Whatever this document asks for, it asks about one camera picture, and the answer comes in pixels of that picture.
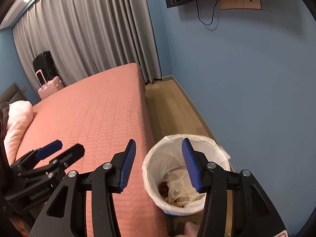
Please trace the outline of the person left hand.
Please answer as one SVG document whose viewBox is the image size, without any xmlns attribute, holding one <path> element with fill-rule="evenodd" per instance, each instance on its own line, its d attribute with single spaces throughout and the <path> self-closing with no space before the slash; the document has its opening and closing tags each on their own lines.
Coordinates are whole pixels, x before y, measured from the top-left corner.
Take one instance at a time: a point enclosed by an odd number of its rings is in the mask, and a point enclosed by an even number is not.
<svg viewBox="0 0 316 237">
<path fill-rule="evenodd" d="M 196 225 L 196 224 L 188 221 L 185 224 L 184 235 L 188 236 L 188 237 L 197 237 L 198 231 L 199 231 L 199 226 L 200 225 Z"/>
</svg>

